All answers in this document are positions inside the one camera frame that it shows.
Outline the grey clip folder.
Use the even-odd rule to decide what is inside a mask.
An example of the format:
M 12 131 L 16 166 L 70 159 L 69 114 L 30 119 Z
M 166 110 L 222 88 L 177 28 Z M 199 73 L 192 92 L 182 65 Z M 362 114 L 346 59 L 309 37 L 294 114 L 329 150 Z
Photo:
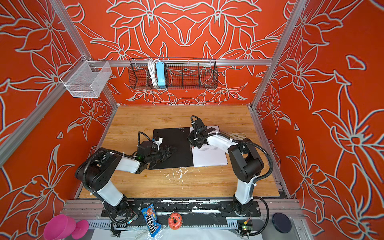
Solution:
M 154 129 L 153 136 L 163 139 L 161 146 L 176 148 L 176 151 L 164 162 L 150 165 L 150 170 L 183 167 L 226 166 L 226 153 L 217 147 L 204 144 L 200 149 L 188 141 L 192 127 Z

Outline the paper sheet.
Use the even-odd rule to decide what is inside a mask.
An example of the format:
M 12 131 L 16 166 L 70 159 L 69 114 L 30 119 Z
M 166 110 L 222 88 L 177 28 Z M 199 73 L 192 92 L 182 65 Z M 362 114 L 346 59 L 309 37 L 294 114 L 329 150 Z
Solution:
M 214 143 L 219 143 L 218 147 L 206 144 L 203 144 L 200 149 L 194 146 L 191 147 L 194 167 L 224 166 L 228 164 L 226 154 L 229 145 L 225 144 L 228 139 L 222 136 L 220 138 L 220 140 L 214 138 Z

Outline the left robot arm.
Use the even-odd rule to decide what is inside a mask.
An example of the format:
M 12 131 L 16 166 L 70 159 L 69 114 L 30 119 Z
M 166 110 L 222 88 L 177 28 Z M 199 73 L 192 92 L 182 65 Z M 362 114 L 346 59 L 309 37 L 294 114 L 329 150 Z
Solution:
M 75 177 L 83 187 L 100 200 L 112 223 L 121 225 L 132 222 L 138 216 L 128 204 L 127 197 L 112 183 L 115 171 L 140 174 L 150 165 L 163 163 L 177 148 L 163 144 L 161 137 L 150 138 L 138 132 L 137 151 L 131 155 L 100 148 L 82 163 Z

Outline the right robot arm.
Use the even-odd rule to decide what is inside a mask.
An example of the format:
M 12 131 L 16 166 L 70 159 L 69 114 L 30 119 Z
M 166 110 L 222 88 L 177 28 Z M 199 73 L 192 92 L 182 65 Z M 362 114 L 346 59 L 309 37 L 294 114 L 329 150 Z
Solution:
M 188 135 L 188 141 L 192 146 L 200 149 L 203 145 L 210 145 L 229 155 L 233 172 L 238 178 L 232 211 L 239 216 L 247 215 L 254 202 L 253 192 L 257 182 L 273 173 L 272 157 L 248 138 L 236 140 L 208 128 L 197 116 L 191 116 L 191 125 L 193 131 Z

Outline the red toy wheel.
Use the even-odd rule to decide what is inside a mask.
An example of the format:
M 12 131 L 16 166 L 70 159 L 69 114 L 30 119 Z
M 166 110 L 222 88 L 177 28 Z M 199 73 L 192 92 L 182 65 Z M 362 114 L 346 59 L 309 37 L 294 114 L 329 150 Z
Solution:
M 172 213 L 168 219 L 168 223 L 172 230 L 178 230 L 183 225 L 183 218 L 179 213 Z

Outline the blue candy bag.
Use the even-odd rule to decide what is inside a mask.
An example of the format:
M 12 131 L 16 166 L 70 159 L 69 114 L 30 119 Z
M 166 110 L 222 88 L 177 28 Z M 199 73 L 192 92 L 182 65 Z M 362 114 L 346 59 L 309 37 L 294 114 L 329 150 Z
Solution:
M 162 229 L 162 225 L 158 222 L 154 204 L 149 205 L 147 208 L 143 208 L 141 213 L 148 226 L 150 236 L 154 238 Z

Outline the blue white box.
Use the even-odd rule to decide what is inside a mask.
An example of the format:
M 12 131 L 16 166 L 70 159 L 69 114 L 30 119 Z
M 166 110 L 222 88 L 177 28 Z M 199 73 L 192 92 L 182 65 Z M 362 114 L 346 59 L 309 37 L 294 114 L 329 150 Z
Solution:
M 156 70 L 157 70 L 158 86 L 159 88 L 165 88 L 166 87 L 165 64 L 163 62 L 157 62 Z

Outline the small green circuit board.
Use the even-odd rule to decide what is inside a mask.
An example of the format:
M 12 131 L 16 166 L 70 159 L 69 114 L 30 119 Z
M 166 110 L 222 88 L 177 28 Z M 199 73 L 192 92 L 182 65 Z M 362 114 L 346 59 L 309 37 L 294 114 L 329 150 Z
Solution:
M 244 221 L 240 221 L 238 227 L 239 227 L 239 234 L 241 236 L 249 237 L 250 234 L 254 232 L 254 227 L 253 227 L 251 218 Z

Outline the clear plastic bin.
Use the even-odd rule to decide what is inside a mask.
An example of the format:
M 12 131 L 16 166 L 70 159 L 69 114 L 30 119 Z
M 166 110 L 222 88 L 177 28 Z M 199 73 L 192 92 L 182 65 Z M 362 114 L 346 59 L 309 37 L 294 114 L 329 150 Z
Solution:
M 80 58 L 60 77 L 60 81 L 74 98 L 98 98 L 111 75 L 109 62 Z

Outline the dark round disc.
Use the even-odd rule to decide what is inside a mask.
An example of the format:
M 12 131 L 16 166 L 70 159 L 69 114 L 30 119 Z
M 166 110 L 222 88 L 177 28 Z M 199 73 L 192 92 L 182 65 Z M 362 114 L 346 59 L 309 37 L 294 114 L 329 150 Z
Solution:
M 275 213 L 272 222 L 275 229 L 282 234 L 287 234 L 292 230 L 291 220 L 283 213 Z

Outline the pink dumbbell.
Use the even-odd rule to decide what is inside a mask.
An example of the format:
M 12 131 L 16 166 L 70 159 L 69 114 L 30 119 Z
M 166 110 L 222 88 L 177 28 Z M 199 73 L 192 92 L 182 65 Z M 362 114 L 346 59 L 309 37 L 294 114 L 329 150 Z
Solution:
M 74 240 L 79 240 L 85 236 L 88 229 L 87 220 L 76 222 L 72 217 L 57 215 L 47 223 L 43 237 L 45 240 L 62 240 L 71 236 Z

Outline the white handled scissors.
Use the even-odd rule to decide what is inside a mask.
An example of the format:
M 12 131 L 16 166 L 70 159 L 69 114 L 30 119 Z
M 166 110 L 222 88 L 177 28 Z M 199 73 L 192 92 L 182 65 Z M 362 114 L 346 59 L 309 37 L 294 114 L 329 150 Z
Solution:
M 244 134 L 244 133 L 228 133 L 228 135 L 232 138 L 232 139 L 235 139 L 235 140 L 243 140 L 245 138 L 247 138 L 247 135 Z

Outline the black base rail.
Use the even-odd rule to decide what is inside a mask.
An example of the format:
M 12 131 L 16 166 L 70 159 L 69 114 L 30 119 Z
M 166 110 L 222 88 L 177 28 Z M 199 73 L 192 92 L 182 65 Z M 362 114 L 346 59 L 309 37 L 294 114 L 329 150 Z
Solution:
M 201 213 L 201 214 L 223 214 L 225 217 L 238 217 L 235 213 L 232 198 L 219 199 L 159 199 L 159 198 L 137 198 L 129 199 L 129 206 L 134 212 L 139 208 L 146 208 L 153 204 L 158 215 L 178 213 Z

